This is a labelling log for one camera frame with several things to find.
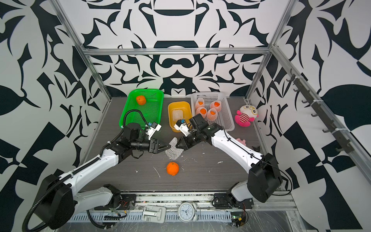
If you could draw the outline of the orange toy fruit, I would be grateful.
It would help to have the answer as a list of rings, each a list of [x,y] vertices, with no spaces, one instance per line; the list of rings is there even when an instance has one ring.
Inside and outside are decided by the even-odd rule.
[[[143,95],[137,96],[136,97],[136,102],[139,105],[145,105],[146,104],[146,98],[145,98],[145,96],[143,96]]]

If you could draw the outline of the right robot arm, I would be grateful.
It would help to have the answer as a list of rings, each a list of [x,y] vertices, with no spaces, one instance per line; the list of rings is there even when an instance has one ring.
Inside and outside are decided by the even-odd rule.
[[[277,159],[270,154],[262,155],[229,135],[226,130],[216,124],[209,124],[201,115],[190,120],[191,128],[184,119],[179,119],[174,128],[183,133],[176,148],[189,150],[195,145],[208,142],[233,158],[247,172],[248,179],[234,185],[227,193],[230,203],[241,203],[255,198],[266,202],[282,184],[282,176]]]

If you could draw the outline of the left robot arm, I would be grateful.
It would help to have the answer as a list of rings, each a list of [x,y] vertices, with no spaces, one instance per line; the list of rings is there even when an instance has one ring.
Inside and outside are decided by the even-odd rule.
[[[121,208],[123,200],[120,190],[110,184],[84,193],[80,190],[106,170],[132,156],[134,151],[157,154],[169,149],[167,143],[153,138],[153,134],[160,129],[161,125],[155,122],[148,124],[145,130],[137,123],[130,123],[96,157],[58,177],[47,176],[24,219],[22,230],[30,231],[28,223],[32,215],[42,220],[33,229],[38,232],[46,227],[58,229],[72,216],[96,207],[105,206],[113,211]]]

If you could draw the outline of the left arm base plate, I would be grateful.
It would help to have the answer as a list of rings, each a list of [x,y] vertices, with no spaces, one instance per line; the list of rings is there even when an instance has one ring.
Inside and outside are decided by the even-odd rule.
[[[94,210],[130,210],[136,205],[136,194],[114,195],[108,205],[95,207]]]

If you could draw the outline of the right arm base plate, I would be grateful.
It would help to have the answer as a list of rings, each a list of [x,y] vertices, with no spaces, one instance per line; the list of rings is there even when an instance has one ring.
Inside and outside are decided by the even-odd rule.
[[[215,193],[211,204],[215,209],[252,209],[254,202],[252,198],[238,202],[231,194]]]

